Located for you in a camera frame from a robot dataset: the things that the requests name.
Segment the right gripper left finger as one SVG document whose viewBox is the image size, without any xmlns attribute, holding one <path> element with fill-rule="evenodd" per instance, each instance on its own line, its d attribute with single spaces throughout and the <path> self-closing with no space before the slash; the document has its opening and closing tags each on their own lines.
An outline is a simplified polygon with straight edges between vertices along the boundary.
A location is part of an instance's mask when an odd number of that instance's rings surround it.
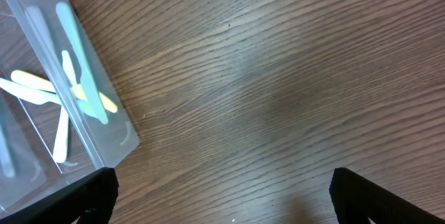
<svg viewBox="0 0 445 224">
<path fill-rule="evenodd" d="M 1 219 L 10 224 L 108 224 L 118 198 L 113 168 L 101 168 Z"/>
</svg>

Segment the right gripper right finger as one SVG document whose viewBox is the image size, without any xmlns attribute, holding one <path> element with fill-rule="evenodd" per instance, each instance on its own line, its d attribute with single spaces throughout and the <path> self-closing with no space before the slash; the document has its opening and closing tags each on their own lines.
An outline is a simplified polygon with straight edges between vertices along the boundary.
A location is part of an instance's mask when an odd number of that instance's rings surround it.
<svg viewBox="0 0 445 224">
<path fill-rule="evenodd" d="M 334 170 L 329 192 L 339 224 L 444 224 L 347 168 Z"/>
</svg>

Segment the light blue plastic knife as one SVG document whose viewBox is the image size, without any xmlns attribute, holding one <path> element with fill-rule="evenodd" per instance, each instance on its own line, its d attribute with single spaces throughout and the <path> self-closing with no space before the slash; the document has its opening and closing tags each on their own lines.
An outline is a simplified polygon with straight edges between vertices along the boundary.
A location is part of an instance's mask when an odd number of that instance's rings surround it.
<svg viewBox="0 0 445 224">
<path fill-rule="evenodd" d="M 36 38 L 42 45 L 45 54 L 48 55 L 48 57 L 55 58 L 56 60 L 58 60 L 58 55 L 56 53 L 54 41 L 51 37 L 49 27 L 46 23 L 46 20 L 41 10 L 37 6 L 28 6 L 25 9 L 25 15 L 27 20 L 29 21 L 29 24 L 31 25 L 31 28 L 33 29 L 34 34 L 36 34 Z M 77 100 L 77 104 L 86 115 L 97 118 L 92 107 L 86 101 L 86 97 L 85 96 L 79 97 L 74 90 L 74 86 L 77 85 L 77 81 L 74 72 L 74 66 L 70 58 L 70 54 L 68 53 L 68 51 L 62 50 L 61 55 L 62 55 L 63 71 L 67 76 L 70 84 L 72 85 L 70 90 L 74 93 L 74 96 L 76 97 Z"/>
</svg>

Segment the yellow plastic knife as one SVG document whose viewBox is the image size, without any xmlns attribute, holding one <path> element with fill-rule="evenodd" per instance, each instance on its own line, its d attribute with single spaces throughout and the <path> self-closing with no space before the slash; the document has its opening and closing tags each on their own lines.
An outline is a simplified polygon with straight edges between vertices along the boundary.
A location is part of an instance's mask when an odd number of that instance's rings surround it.
<svg viewBox="0 0 445 224">
<path fill-rule="evenodd" d="M 11 73 L 12 81 L 22 84 L 24 86 L 28 86 L 30 88 L 43 90 L 51 93 L 55 93 L 55 88 L 53 84 L 42 77 L 38 77 L 34 74 L 22 71 L 22 70 L 14 70 Z M 73 85 L 71 90 L 74 92 L 78 99 L 86 100 L 85 93 L 81 84 Z M 109 99 L 105 94 L 99 92 L 99 96 L 101 98 L 102 104 L 107 111 L 111 113 L 118 112 L 118 106 L 111 99 Z"/>
</svg>

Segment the teal plastic knife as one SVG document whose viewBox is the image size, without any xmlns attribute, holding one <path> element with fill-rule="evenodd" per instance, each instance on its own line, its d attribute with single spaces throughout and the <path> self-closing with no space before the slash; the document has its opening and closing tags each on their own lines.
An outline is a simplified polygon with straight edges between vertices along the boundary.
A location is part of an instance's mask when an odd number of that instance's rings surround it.
<svg viewBox="0 0 445 224">
<path fill-rule="evenodd" d="M 76 19 L 74 18 L 74 13 L 71 6 L 66 2 L 58 2 L 56 4 L 56 14 L 59 21 L 70 41 L 74 53 L 78 59 L 79 65 L 81 67 L 81 87 L 83 88 L 86 99 L 92 108 L 95 116 L 103 124 L 108 124 L 108 116 L 106 114 L 106 109 L 99 96 L 99 91 L 95 84 L 94 77 L 92 75 L 88 60 L 86 58 L 86 51 L 83 46 L 81 35 L 77 26 Z"/>
</svg>

